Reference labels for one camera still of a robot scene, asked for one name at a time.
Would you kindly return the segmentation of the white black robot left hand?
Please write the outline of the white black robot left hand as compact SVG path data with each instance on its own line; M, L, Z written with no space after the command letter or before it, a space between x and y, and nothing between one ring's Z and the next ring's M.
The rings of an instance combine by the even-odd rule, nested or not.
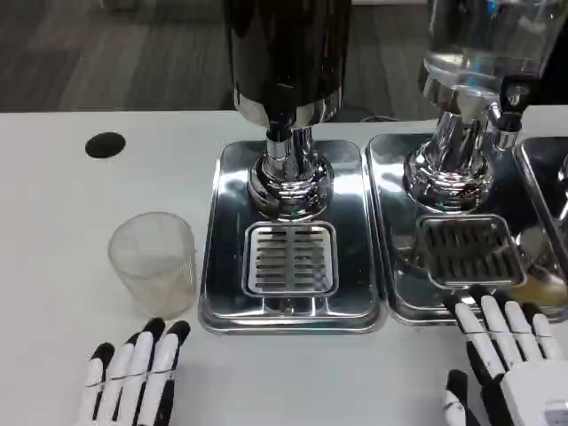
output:
M118 348L100 344L87 364L75 424L170 424L180 351L190 332L184 320L167 327L153 318Z

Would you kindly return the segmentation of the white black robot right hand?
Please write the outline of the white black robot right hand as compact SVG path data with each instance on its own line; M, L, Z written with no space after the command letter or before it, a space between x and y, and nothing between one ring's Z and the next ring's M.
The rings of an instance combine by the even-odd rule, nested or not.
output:
M492 425L565 425L567 358L548 317L533 303L520 304L507 293L469 288L478 315L458 296L444 306L466 343Z

